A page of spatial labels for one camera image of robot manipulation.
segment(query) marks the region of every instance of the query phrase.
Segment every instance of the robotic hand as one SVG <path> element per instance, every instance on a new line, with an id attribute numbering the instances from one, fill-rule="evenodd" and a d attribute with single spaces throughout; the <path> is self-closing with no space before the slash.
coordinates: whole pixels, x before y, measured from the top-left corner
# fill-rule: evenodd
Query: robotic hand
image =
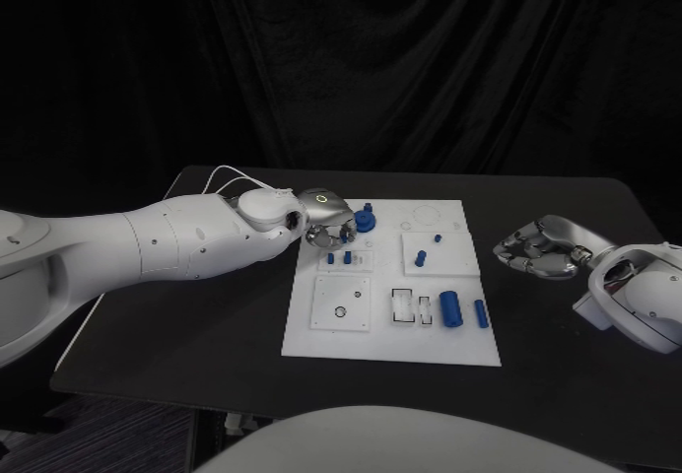
<path id="1" fill-rule="evenodd" d="M 330 236 L 335 226 L 340 237 Z M 353 213 L 326 189 L 299 197 L 270 186 L 234 199 L 183 195 L 69 219 L 0 211 L 0 367 L 103 293 L 235 271 L 277 256 L 303 233 L 320 247 L 355 239 Z"/>
<path id="2" fill-rule="evenodd" d="M 511 253 L 522 245 L 528 256 Z M 682 345 L 682 251 L 663 244 L 617 247 L 570 220 L 548 215 L 522 227 L 493 252 L 513 269 L 550 280 L 593 271 L 588 293 L 573 306 L 597 328 L 613 325 L 649 350 Z"/>

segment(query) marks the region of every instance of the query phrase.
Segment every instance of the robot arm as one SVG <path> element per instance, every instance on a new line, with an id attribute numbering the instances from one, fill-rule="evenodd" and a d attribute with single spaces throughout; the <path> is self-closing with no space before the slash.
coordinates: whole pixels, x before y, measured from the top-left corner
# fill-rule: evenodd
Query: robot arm
<path id="1" fill-rule="evenodd" d="M 511 248 L 524 245 L 528 257 Z M 682 345 L 682 251 L 668 243 L 619 248 L 563 217 L 548 215 L 522 227 L 493 248 L 513 269 L 550 280 L 591 270 L 588 293 L 575 311 L 606 330 L 619 330 L 661 353 Z"/>
<path id="2" fill-rule="evenodd" d="M 201 280 L 277 256 L 307 234 L 355 238 L 353 214 L 326 189 L 185 195 L 123 214 L 41 219 L 0 211 L 0 367 L 103 293 L 144 281 Z"/>

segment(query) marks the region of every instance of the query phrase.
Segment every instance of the dark background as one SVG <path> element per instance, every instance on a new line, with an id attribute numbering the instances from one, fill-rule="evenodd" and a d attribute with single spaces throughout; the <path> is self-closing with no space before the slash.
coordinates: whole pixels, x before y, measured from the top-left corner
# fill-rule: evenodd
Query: dark background
<path id="1" fill-rule="evenodd" d="M 6 210 L 131 210 L 188 165 L 590 175 L 682 241 L 678 2 L 28 0 L 3 24 Z"/>

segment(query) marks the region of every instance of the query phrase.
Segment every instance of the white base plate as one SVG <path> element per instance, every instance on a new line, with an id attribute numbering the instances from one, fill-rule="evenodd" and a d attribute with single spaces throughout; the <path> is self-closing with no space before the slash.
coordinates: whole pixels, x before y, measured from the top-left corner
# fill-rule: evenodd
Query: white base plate
<path id="1" fill-rule="evenodd" d="M 439 363 L 450 365 L 480 365 L 499 367 L 501 357 L 495 342 L 493 326 L 480 328 L 473 302 L 485 301 L 480 278 L 467 276 L 407 276 L 404 265 L 404 233 L 467 234 L 464 211 L 459 200 L 346 200 L 352 210 L 361 210 L 371 202 L 377 227 L 358 238 L 343 250 L 372 251 L 372 272 L 325 271 L 322 259 L 327 251 L 302 241 L 296 268 L 291 303 L 281 355 L 289 357 L 340 358 L 392 362 Z M 457 254 L 475 254 L 470 238 L 457 239 L 470 247 Z M 439 259 L 433 249 L 427 265 Z M 355 276 L 371 281 L 369 331 L 313 330 L 313 298 L 316 278 L 320 276 Z M 417 309 L 420 297 L 431 301 L 433 326 L 423 327 L 420 320 L 411 326 L 392 322 L 392 290 L 413 289 L 413 306 Z M 443 291 L 459 294 L 463 325 L 447 328 L 443 325 L 439 295 Z"/>

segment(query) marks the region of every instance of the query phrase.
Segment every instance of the black table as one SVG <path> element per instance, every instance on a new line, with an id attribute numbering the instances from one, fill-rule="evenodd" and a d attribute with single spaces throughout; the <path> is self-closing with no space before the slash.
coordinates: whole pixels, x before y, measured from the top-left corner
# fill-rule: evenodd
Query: black table
<path id="1" fill-rule="evenodd" d="M 201 192 L 211 170 L 188 168 L 169 197 Z M 681 353 L 649 352 L 573 312 L 587 274 L 544 281 L 506 268 L 490 251 L 550 213 L 620 244 L 662 242 L 620 182 L 245 171 L 274 186 L 326 187 L 345 198 L 462 199 L 503 366 L 281 357 L 296 243 L 271 261 L 214 279 L 107 294 L 54 389 L 277 418 L 352 404 L 413 407 L 508 427 L 606 460 L 682 467 Z M 229 177 L 219 174 L 219 181 Z"/>

